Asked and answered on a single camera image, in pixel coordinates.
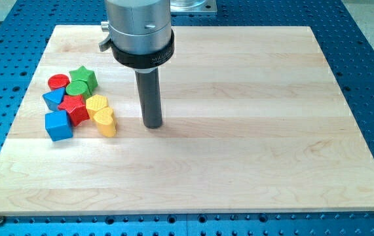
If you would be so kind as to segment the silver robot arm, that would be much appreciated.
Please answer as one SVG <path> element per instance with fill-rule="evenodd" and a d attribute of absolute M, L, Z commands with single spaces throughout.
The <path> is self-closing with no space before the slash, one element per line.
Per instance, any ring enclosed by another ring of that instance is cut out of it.
<path fill-rule="evenodd" d="M 108 36 L 100 50 L 111 49 L 120 64 L 135 71 L 143 124 L 162 125 L 159 66 L 174 54 L 175 35 L 169 0 L 105 0 Z"/>

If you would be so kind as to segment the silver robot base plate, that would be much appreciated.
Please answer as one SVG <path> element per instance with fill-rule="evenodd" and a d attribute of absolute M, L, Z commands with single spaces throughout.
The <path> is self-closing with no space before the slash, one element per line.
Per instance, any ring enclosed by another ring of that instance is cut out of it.
<path fill-rule="evenodd" d="M 171 0 L 170 10 L 172 15 L 216 15 L 216 0 Z"/>

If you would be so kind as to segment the black tool mounting collar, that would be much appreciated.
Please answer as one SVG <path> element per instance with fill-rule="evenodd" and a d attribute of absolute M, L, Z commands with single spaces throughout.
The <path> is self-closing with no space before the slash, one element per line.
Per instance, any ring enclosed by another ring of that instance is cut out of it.
<path fill-rule="evenodd" d="M 166 63 L 174 54 L 175 51 L 175 34 L 171 30 L 171 38 L 166 46 L 161 50 L 150 54 L 130 54 L 118 49 L 113 43 L 111 50 L 114 58 L 120 64 L 132 69 L 151 69 L 159 67 Z"/>

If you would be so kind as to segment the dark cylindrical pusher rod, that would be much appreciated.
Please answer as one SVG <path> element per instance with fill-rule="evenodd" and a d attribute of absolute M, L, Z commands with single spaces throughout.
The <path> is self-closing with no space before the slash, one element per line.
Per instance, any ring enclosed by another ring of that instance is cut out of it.
<path fill-rule="evenodd" d="M 136 69 L 135 75 L 143 124 L 147 128 L 159 128 L 162 125 L 159 70 Z"/>

